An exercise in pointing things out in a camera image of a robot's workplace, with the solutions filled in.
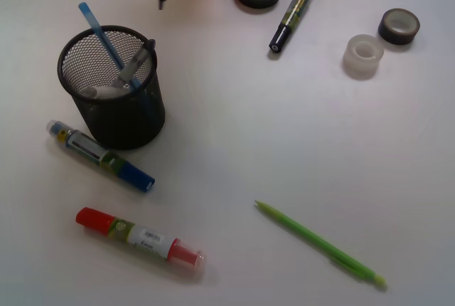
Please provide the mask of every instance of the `blue cap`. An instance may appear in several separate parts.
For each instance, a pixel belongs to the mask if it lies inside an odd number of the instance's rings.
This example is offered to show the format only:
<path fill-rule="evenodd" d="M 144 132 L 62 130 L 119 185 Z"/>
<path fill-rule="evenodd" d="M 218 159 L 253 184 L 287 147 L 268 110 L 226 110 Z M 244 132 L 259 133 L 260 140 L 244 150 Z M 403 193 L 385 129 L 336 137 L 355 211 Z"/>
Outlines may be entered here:
<path fill-rule="evenodd" d="M 148 174 L 145 174 L 137 167 L 131 165 L 129 162 L 125 162 L 117 176 L 135 186 L 142 192 L 150 190 L 151 186 L 155 182 L 155 179 Z"/>

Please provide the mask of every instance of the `blue pen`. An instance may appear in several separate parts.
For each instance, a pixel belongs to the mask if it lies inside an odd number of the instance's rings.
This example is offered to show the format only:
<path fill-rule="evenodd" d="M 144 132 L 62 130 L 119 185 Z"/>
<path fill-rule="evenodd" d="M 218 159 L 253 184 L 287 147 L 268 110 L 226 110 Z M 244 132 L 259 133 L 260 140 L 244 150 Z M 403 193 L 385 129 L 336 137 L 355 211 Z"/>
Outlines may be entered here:
<path fill-rule="evenodd" d="M 88 5 L 85 2 L 82 2 L 79 4 L 79 9 L 82 12 L 82 14 L 84 14 L 85 19 L 89 23 L 93 32 L 97 35 L 101 44 L 105 47 L 107 53 L 114 61 L 117 68 L 119 70 L 122 70 L 125 67 L 123 60 L 120 58 L 120 55 L 118 54 L 117 50 L 115 50 L 115 47 L 112 45 L 111 41 L 106 36 L 106 33 L 103 32 L 100 23 L 98 23 L 98 20 L 95 18 Z M 135 77 L 133 77 L 130 80 L 130 82 L 133 89 L 137 89 L 141 85 L 141 83 Z"/>

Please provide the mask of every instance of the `black marker cap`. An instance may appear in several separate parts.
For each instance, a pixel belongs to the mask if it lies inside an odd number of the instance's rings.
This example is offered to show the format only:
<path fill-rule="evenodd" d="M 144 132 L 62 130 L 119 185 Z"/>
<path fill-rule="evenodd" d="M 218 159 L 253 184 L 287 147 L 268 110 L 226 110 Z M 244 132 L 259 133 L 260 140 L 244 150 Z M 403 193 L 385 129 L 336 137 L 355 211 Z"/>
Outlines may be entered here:
<path fill-rule="evenodd" d="M 286 43 L 289 36 L 291 35 L 291 33 L 292 33 L 291 28 L 281 23 L 278 26 L 278 30 L 269 44 L 270 50 L 272 50 L 275 53 L 282 52 L 283 46 Z"/>

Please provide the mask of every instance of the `white desk surface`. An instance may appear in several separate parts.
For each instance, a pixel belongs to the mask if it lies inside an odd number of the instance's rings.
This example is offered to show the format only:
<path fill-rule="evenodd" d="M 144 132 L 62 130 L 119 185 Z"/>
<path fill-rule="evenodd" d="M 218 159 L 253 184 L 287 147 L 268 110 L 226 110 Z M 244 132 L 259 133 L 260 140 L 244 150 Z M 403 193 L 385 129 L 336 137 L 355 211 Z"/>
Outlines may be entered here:
<path fill-rule="evenodd" d="M 87 23 L 156 39 L 166 124 L 122 154 L 156 178 L 141 196 L 74 160 L 51 119 L 87 131 L 58 82 Z M 2 305 L 451 305 L 455 286 L 454 0 L 313 0 L 282 56 L 290 0 L 0 0 Z M 348 40 L 391 8 L 421 28 L 377 74 L 341 67 Z M 265 201 L 387 278 L 379 292 L 271 222 Z M 186 239 L 201 280 L 84 231 L 84 206 Z"/>

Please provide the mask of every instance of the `mesh pencil holder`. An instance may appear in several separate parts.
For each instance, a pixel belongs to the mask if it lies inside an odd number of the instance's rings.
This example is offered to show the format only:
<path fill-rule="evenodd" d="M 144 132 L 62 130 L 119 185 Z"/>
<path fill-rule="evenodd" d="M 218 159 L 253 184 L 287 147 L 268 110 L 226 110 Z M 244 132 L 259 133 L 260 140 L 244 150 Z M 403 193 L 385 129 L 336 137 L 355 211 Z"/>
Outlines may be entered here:
<path fill-rule="evenodd" d="M 140 33 L 121 26 L 103 26 L 124 63 L 147 42 Z M 133 149 L 150 142 L 164 124 L 164 104 L 156 75 L 156 52 L 134 74 L 140 86 L 126 95 L 94 99 L 82 95 L 89 87 L 109 87 L 119 69 L 93 33 L 79 33 L 64 47 L 58 59 L 58 78 L 101 144 L 115 149 Z"/>

